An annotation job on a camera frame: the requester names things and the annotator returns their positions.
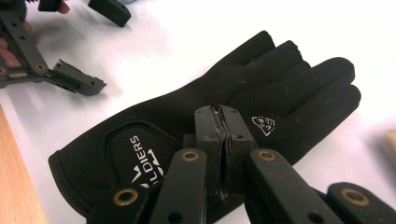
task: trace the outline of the neoprene fabric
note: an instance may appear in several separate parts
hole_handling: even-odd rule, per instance
[[[51,155],[49,166],[62,195],[87,217],[111,187],[159,181],[205,105],[237,109],[260,147],[295,163],[357,108],[353,79],[348,60],[311,68],[291,41],[275,48],[260,32],[181,89],[88,130]]]

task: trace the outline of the white logo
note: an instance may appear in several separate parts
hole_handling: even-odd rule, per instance
[[[270,135],[275,129],[275,121],[265,117],[252,117],[251,120],[259,127],[265,136]]]
[[[140,163],[134,167],[134,170],[137,172],[137,174],[134,176],[132,183],[134,183],[143,172],[149,178],[149,183],[142,183],[140,185],[148,188],[149,185],[153,185],[157,183],[158,180],[160,180],[160,177],[163,176],[163,168],[161,168],[160,163],[155,157],[152,149],[146,151],[140,146],[141,143],[136,135],[130,138],[130,140],[134,146],[136,157],[140,161]]]

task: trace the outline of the table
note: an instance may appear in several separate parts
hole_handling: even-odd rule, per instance
[[[356,69],[359,108],[294,165],[307,183],[367,188],[396,208],[396,165],[379,145],[396,128],[396,15],[387,0],[181,1],[126,5],[125,27],[67,1],[66,15],[28,4],[33,39],[48,65],[58,59],[107,86],[82,96],[48,83],[9,85],[2,105],[48,223],[85,223],[55,186],[48,157],[124,108],[180,88],[240,44],[266,30],[276,45],[292,40],[312,66],[345,57]],[[249,223],[241,206],[219,223]]]

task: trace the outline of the diamond-shaped logo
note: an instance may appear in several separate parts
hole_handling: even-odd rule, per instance
[[[270,135],[275,129],[275,121],[273,119],[268,119],[265,117],[252,117],[253,123],[259,127],[265,136]]]

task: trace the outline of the glove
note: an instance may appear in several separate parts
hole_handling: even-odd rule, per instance
[[[292,94],[300,97],[293,96],[289,100],[279,95],[283,97],[279,102],[292,106],[276,105],[277,96],[271,96],[273,93],[268,91],[269,88],[274,87],[275,90],[279,85],[284,87],[283,80],[292,81],[290,86],[298,86],[298,83],[302,84],[301,81],[292,78],[297,74],[306,77],[304,81],[307,81],[311,77],[318,76],[318,72],[312,71],[317,70],[310,69],[292,42],[288,41],[275,48],[271,37],[261,32],[221,59],[206,74],[192,83],[177,91],[121,111],[82,134],[62,150],[55,152],[49,157],[53,177],[69,204],[86,217],[96,202],[112,186],[132,181],[149,187],[160,180],[166,173],[173,154],[181,149],[183,134],[194,133],[194,111],[205,105],[228,105],[239,110],[246,122],[255,120],[253,124],[248,122],[247,124],[254,137],[258,138],[256,141],[260,147],[279,147],[279,150],[284,150],[290,158],[297,161],[309,149],[304,147],[303,152],[294,151],[300,150],[298,144],[304,141],[299,142],[297,139],[293,142],[291,146],[296,146],[295,148],[283,147],[282,143],[290,137],[276,132],[281,133],[282,127],[288,128],[288,133],[298,132],[298,127],[301,129],[309,129],[309,127],[301,123],[293,126],[294,129],[289,128],[286,123],[291,117],[277,113],[293,112],[292,109],[307,112],[304,106],[302,108],[299,106],[309,107],[311,105],[309,102],[318,101],[315,100],[320,98],[317,93],[322,93],[324,90],[328,89],[324,93],[332,94],[330,87],[338,87],[338,83],[351,87],[349,83],[354,75],[353,71],[348,74],[329,71],[326,73],[327,82],[317,83],[318,80],[315,79],[316,82],[305,84],[306,89],[310,90],[312,85],[315,91],[307,93],[293,90]],[[269,105],[259,105],[267,104],[261,99],[262,97],[269,99],[269,102],[274,103],[278,109],[272,109]],[[350,113],[356,108],[360,98],[344,97],[346,101],[353,102],[342,105]],[[246,99],[250,102],[254,101],[255,104],[244,103]],[[241,109],[246,105],[251,107],[251,110]],[[311,147],[347,117],[344,109],[338,109],[336,106],[327,108],[329,110],[324,114],[314,113],[314,117],[324,119],[323,123],[329,126],[316,125],[315,129],[321,131],[323,128],[322,135],[301,135],[303,140],[304,137],[312,138]],[[338,119],[328,120],[328,113],[336,113],[332,118]],[[282,125],[276,126],[276,132],[270,129],[272,131],[268,136],[266,134],[260,136],[262,124],[256,125],[258,119],[253,117],[263,116],[273,119],[276,125],[279,122]]]

